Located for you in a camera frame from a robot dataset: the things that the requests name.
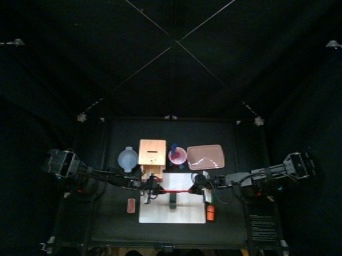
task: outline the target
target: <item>small object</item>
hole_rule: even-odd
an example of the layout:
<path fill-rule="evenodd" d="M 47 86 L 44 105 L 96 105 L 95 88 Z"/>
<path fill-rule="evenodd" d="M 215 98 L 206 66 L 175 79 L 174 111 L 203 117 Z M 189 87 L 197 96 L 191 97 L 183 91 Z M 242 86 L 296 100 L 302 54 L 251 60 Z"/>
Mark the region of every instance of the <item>small object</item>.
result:
<path fill-rule="evenodd" d="M 135 213 L 135 198 L 129 198 L 127 213 Z"/>
<path fill-rule="evenodd" d="M 254 123 L 257 126 L 262 126 L 265 124 L 265 120 L 258 116 L 254 119 Z"/>
<path fill-rule="evenodd" d="M 133 168 L 138 164 L 138 154 L 134 151 L 133 147 L 126 147 L 126 150 L 121 153 L 118 157 L 118 162 L 121 167 L 125 169 L 126 173 L 133 171 Z"/>
<path fill-rule="evenodd" d="M 87 115 L 84 113 L 80 113 L 78 115 L 78 121 L 83 123 L 83 122 L 86 122 L 86 120 L 87 120 Z"/>
<path fill-rule="evenodd" d="M 207 221 L 214 221 L 215 219 L 215 207 L 213 204 L 207 206 Z"/>

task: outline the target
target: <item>cable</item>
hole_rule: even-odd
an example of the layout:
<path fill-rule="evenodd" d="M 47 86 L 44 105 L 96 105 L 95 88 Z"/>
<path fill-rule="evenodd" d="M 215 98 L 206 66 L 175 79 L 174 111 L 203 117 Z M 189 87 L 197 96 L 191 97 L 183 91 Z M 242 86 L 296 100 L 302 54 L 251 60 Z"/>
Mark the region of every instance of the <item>cable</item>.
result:
<path fill-rule="evenodd" d="M 230 204 L 230 203 L 231 203 L 231 200 L 229 200 L 227 202 L 223 202 L 223 201 L 221 200 L 221 198 L 219 198 L 219 196 L 218 196 L 218 193 L 217 193 L 217 189 L 215 189 L 214 184 L 213 184 L 211 181 L 209 181 L 209 184 L 211 185 L 213 192 L 214 192 L 215 198 L 218 199 L 219 203 L 222 203 L 222 204 Z"/>

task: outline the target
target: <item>red object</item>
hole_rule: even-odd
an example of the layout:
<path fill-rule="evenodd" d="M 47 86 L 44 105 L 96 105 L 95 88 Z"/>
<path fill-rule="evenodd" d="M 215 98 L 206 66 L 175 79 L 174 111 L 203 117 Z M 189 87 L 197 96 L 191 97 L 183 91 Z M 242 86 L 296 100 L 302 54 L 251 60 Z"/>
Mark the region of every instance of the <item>red object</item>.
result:
<path fill-rule="evenodd" d="M 135 198 L 129 198 L 127 213 L 135 213 Z"/>
<path fill-rule="evenodd" d="M 215 207 L 213 204 L 207 206 L 207 221 L 215 220 Z"/>

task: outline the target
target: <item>table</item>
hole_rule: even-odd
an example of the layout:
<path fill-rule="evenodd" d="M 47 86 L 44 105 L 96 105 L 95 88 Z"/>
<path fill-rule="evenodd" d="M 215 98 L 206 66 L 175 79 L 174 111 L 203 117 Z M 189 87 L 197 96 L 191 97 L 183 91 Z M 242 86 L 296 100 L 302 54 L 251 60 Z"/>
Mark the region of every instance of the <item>table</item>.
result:
<path fill-rule="evenodd" d="M 219 144 L 226 166 L 225 169 L 210 170 L 213 175 L 219 175 L 267 166 L 262 134 L 262 127 L 243 122 L 237 125 L 230 121 L 194 120 L 115 119 L 107 124 L 90 121 L 74 149 L 87 165 L 103 169 L 108 166 L 119 168 L 118 155 L 122 149 L 130 145 L 138 151 L 142 138 L 163 138 L 183 148 Z M 166 173 L 178 172 L 169 165 L 166 168 Z M 231 190 L 219 191 L 215 197 L 217 215 L 213 223 L 139 223 L 139 211 L 127 214 L 126 208 L 129 198 L 139 202 L 141 192 L 107 185 L 102 197 L 94 202 L 94 210 L 82 203 L 68 203 L 67 214 L 62 217 L 60 237 L 75 243 L 84 243 L 86 239 L 90 246 L 239 249 L 246 246 L 247 238 L 242 204 Z"/>

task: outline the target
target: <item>white surface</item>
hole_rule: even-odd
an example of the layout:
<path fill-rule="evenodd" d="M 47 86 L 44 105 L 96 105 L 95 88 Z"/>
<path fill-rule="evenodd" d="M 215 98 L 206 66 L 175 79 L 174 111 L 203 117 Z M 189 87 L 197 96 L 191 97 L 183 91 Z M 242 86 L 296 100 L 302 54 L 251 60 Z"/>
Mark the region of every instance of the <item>white surface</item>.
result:
<path fill-rule="evenodd" d="M 165 173 L 162 187 L 171 190 L 190 189 L 191 173 Z M 170 194 L 159 195 L 150 204 L 141 198 L 141 223 L 206 223 L 203 196 L 177 194 L 177 209 L 170 209 Z"/>

